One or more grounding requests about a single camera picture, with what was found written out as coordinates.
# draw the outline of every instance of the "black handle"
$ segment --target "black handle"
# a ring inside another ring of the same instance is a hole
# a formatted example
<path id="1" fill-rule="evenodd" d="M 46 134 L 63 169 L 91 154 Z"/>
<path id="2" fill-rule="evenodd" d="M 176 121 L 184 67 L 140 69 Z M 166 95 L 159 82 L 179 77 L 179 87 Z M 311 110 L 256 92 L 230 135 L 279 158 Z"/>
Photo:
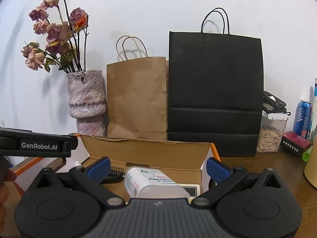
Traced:
<path id="1" fill-rule="evenodd" d="M 206 17 L 204 18 L 204 20 L 202 21 L 202 24 L 201 24 L 201 30 L 200 30 L 200 31 L 201 31 L 201 33 L 203 33 L 202 28 L 203 28 L 203 25 L 204 25 L 204 23 L 205 23 L 205 20 L 208 18 L 208 16 L 209 16 L 212 12 L 218 12 L 218 13 L 221 15 L 222 20 L 223 20 L 223 32 L 222 32 L 222 34 L 224 34 L 224 29 L 225 29 L 224 17 L 223 17 L 223 15 L 222 15 L 222 13 L 221 13 L 221 12 L 216 11 L 216 10 L 218 10 L 218 9 L 223 10 L 223 11 L 224 11 L 224 13 L 226 14 L 226 17 L 227 17 L 227 28 L 228 28 L 228 34 L 230 34 L 229 18 L 228 18 L 228 15 L 227 15 L 226 11 L 225 11 L 223 8 L 221 8 L 221 7 L 218 7 L 218 8 L 213 9 L 210 13 L 208 13 L 208 14 L 206 15 Z"/>

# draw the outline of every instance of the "soda can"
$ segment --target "soda can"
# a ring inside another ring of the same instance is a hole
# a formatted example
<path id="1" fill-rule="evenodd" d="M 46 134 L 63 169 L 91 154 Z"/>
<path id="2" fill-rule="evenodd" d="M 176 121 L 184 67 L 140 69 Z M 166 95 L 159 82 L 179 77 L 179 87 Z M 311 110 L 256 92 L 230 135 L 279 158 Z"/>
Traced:
<path id="1" fill-rule="evenodd" d="M 310 133 L 310 117 L 312 105 L 307 101 L 301 101 L 297 114 L 297 122 L 295 126 L 295 133 L 307 139 Z"/>

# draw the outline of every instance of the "product label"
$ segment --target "product label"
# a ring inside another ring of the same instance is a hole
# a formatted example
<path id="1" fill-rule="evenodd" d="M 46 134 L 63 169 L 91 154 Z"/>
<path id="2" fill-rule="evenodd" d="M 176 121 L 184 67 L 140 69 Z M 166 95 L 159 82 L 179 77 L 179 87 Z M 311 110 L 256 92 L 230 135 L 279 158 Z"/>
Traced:
<path id="1" fill-rule="evenodd" d="M 148 185 L 175 186 L 177 183 L 157 169 L 134 167 L 127 172 L 125 186 L 131 198 L 137 198 L 140 190 Z"/>

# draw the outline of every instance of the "flower stem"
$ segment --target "flower stem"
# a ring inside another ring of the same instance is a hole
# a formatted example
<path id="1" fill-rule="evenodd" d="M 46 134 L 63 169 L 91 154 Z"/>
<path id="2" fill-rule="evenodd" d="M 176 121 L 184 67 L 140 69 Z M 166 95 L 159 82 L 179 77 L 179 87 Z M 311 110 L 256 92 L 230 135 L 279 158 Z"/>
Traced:
<path id="1" fill-rule="evenodd" d="M 56 64 L 57 64 L 59 67 L 62 67 L 61 64 L 60 64 L 58 61 L 56 61 L 54 58 L 53 58 L 53 60 L 54 60 L 54 62 L 56 62 Z"/>
<path id="2" fill-rule="evenodd" d="M 78 33 L 77 33 L 77 40 L 78 40 L 78 50 L 77 50 L 77 56 L 78 56 L 78 61 L 80 62 L 80 51 L 79 51 L 79 33 L 80 33 L 80 31 L 78 31 Z"/>
<path id="3" fill-rule="evenodd" d="M 59 13 L 59 15 L 60 15 L 61 23 L 63 24 L 64 21 L 63 21 L 63 17 L 61 16 L 61 10 L 60 10 L 60 8 L 59 8 L 58 5 L 56 5 L 56 7 L 57 7 L 58 13 Z"/>
<path id="4" fill-rule="evenodd" d="M 86 31 L 84 31 L 85 33 L 85 47 L 84 47 L 84 70 L 86 71 L 86 42 L 87 42 L 87 28 L 88 28 L 88 14 L 87 15 L 87 25 L 86 25 Z"/>
<path id="5" fill-rule="evenodd" d="M 67 19 L 68 19 L 68 23 L 69 23 L 69 26 L 70 26 L 70 30 L 72 31 L 72 34 L 73 34 L 73 38 L 75 40 L 75 47 L 76 47 L 76 50 L 79 51 L 78 47 L 77 47 L 77 42 L 76 42 L 76 39 L 75 39 L 75 35 L 73 33 L 73 28 L 72 28 L 72 24 L 70 23 L 70 20 L 69 20 L 69 13 L 68 13 L 68 9 L 67 9 L 67 3 L 66 3 L 66 0 L 64 0 L 64 3 L 65 3 L 65 9 L 66 9 L 66 15 L 67 15 Z M 70 48 L 72 49 L 72 52 L 73 52 L 73 55 L 74 55 L 74 58 L 75 58 L 75 53 L 74 53 L 74 49 L 73 49 L 73 45 L 72 45 L 72 42 L 69 40 L 69 43 L 70 43 Z M 80 71 L 82 70 L 81 68 L 81 65 L 80 65 L 80 62 L 76 62 L 76 59 L 75 59 L 75 63 L 76 63 L 76 66 L 77 66 L 77 69 Z"/>
<path id="6" fill-rule="evenodd" d="M 72 72 L 75 72 L 74 65 L 70 64 L 70 62 L 68 61 L 68 58 L 65 55 L 61 55 L 61 56 L 63 56 L 64 60 L 68 62 L 69 66 L 72 68 Z"/>

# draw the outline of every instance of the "rope handle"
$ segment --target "rope handle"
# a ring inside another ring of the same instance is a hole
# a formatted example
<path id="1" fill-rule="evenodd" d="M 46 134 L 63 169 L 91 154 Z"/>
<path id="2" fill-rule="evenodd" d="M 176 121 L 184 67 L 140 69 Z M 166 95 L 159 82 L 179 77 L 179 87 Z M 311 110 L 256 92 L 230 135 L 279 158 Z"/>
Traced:
<path id="1" fill-rule="evenodd" d="M 127 39 L 129 39 L 129 38 L 131 38 L 131 39 L 134 41 L 134 43 L 135 43 L 135 45 L 136 45 L 136 47 L 137 47 L 137 50 L 138 50 L 138 52 L 139 52 L 139 54 L 140 54 L 140 57 L 142 58 L 142 54 L 141 54 L 141 51 L 140 51 L 139 46 L 137 45 L 137 42 L 135 41 L 135 38 L 141 42 L 141 44 L 142 44 L 143 47 L 144 47 L 146 57 L 148 57 L 148 54 L 147 54 L 147 50 L 146 50 L 146 48 L 145 48 L 145 45 L 144 45 L 144 43 L 143 43 L 139 38 L 133 37 L 133 36 L 122 36 L 122 37 L 120 37 L 120 38 L 118 39 L 118 41 L 117 41 L 117 43 L 116 43 L 116 50 L 117 50 L 118 56 L 121 58 L 122 61 L 124 61 L 124 60 L 123 60 L 122 56 L 120 55 L 120 53 L 119 53 L 119 51 L 118 51 L 118 42 L 120 41 L 121 38 L 124 38 L 124 37 L 126 37 L 126 39 L 122 42 L 122 49 L 123 49 L 123 54 L 124 54 L 126 60 L 128 60 L 128 58 L 127 58 L 126 52 L 125 52 L 125 50 L 124 50 L 124 42 L 125 42 Z"/>
<path id="2" fill-rule="evenodd" d="M 218 12 L 218 13 L 221 15 L 222 20 L 223 20 L 223 32 L 222 32 L 222 34 L 224 34 L 224 30 L 225 30 L 224 17 L 223 17 L 223 15 L 222 15 L 222 13 L 221 13 L 220 11 L 216 11 L 216 10 L 218 10 L 218 9 L 223 10 L 223 11 L 224 11 L 224 13 L 226 14 L 226 17 L 227 17 L 227 28 L 228 28 L 228 34 L 230 34 L 230 26 L 229 26 L 229 18 L 228 18 L 228 14 L 227 14 L 227 13 L 226 13 L 226 11 L 225 11 L 223 8 L 221 8 L 221 7 L 218 7 L 218 8 L 213 9 L 210 13 L 208 13 L 208 14 L 206 15 L 206 17 L 204 18 L 204 20 L 202 21 L 202 24 L 201 24 L 201 30 L 200 30 L 200 32 L 201 32 L 201 33 L 203 33 L 203 31 L 202 31 L 202 29 L 203 29 L 203 25 L 204 25 L 204 23 L 205 23 L 205 20 L 208 18 L 208 16 L 209 16 L 212 12 Z"/>

